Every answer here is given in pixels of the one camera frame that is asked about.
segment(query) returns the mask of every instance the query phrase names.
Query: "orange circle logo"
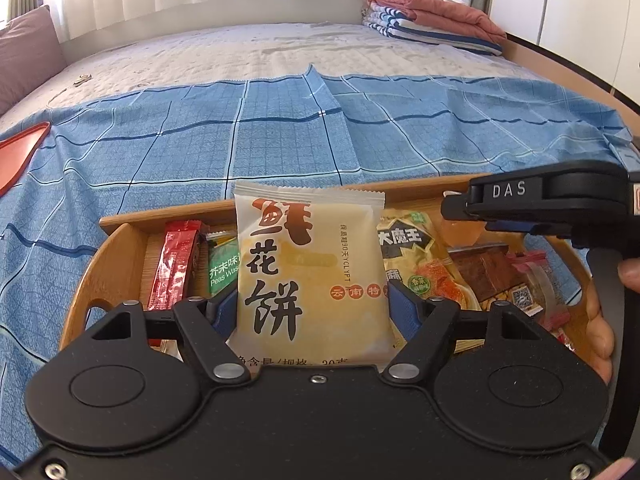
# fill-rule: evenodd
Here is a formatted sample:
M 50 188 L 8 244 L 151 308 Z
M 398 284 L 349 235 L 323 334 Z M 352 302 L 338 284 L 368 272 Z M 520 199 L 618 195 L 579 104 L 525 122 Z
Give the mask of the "orange circle logo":
M 335 285 L 332 286 L 329 294 L 331 294 L 331 297 L 334 298 L 334 300 L 341 300 L 342 298 L 344 298 L 346 291 L 344 290 L 343 286 Z
M 364 289 L 359 285 L 351 285 L 349 287 L 349 296 L 354 300 L 359 300 L 364 294 Z
M 380 294 L 382 294 L 382 290 L 377 283 L 371 283 L 371 285 L 367 287 L 367 294 L 372 298 L 378 298 Z

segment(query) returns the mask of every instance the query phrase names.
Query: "wooden tray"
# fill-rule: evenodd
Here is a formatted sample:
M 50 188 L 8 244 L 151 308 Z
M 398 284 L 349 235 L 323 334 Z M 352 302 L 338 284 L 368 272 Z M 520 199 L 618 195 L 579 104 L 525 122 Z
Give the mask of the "wooden tray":
M 348 186 L 352 189 L 383 191 L 386 207 L 419 210 L 427 213 L 436 229 L 440 228 L 440 202 L 445 190 L 466 191 L 468 181 L 477 175 L 418 178 L 394 182 L 381 182 Z M 202 220 L 216 230 L 236 228 L 236 208 L 233 200 L 167 207 L 121 214 L 100 219 L 100 227 L 109 238 L 95 253 L 82 277 L 66 316 L 60 338 L 62 350 L 84 331 L 87 312 L 92 306 L 105 310 L 124 300 L 139 300 L 146 308 L 152 280 L 164 243 L 164 224 L 171 220 Z M 502 241 L 511 251 L 523 251 L 523 235 L 514 233 L 482 232 L 478 243 Z M 586 290 L 591 278 L 575 252 L 564 240 L 547 238 L 575 276 L 581 289 Z M 194 283 L 194 293 L 209 295 L 207 281 L 207 251 L 200 252 L 200 263 Z M 588 321 L 585 295 L 571 308 L 571 321 L 564 327 L 574 342 L 577 354 L 588 361 L 590 345 L 585 336 Z

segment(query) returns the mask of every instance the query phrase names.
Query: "red chinese character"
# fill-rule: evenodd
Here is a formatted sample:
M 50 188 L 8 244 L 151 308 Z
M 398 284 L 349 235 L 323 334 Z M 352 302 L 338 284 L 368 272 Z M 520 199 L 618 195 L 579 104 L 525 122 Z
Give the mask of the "red chinese character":
M 349 296 L 354 300 L 359 300 L 364 293 L 364 289 L 359 285 L 351 285 L 349 287 Z
M 282 209 L 276 206 L 276 204 L 277 202 L 267 200 L 265 198 L 256 198 L 254 200 L 252 206 L 262 212 L 262 219 L 258 225 L 265 227 L 266 229 L 258 229 L 251 233 L 250 236 L 278 233 L 282 231 L 282 226 L 276 225 L 282 218 Z
M 344 298 L 346 291 L 344 290 L 343 286 L 335 285 L 332 286 L 329 294 L 331 294 L 331 297 L 334 298 L 334 300 L 341 300 L 342 298 Z
M 284 212 L 287 216 L 284 228 L 289 231 L 289 238 L 296 245 L 307 245 L 311 241 L 309 231 L 313 228 L 313 224 L 305 220 L 305 217 L 311 216 L 305 207 L 309 207 L 311 204 L 283 202 L 282 205 L 287 206 L 287 210 Z
M 381 292 L 380 286 L 377 283 L 371 283 L 371 285 L 367 287 L 367 294 L 372 298 L 379 297 Z

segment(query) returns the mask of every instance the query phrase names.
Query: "stack of folded bedding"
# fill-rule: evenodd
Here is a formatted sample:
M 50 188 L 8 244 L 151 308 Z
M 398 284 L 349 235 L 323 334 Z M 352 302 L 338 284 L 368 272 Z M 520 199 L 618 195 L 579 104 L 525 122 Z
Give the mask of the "stack of folded bedding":
M 363 25 L 384 36 L 500 56 L 504 31 L 459 0 L 368 0 Z

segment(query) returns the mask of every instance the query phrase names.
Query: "yellow food package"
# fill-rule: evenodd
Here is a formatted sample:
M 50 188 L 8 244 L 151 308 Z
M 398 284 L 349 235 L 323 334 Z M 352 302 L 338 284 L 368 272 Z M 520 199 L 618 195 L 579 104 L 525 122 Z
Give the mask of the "yellow food package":
M 261 364 L 384 364 L 395 351 L 376 225 L 385 195 L 235 188 L 238 326 L 229 346 Z
M 385 209 L 378 224 L 378 241 L 388 279 L 400 280 L 421 298 L 442 296 L 467 310 L 481 310 L 476 295 L 449 257 L 429 216 L 419 211 Z M 406 341 L 394 327 L 395 347 Z M 459 341 L 460 352 L 483 340 Z

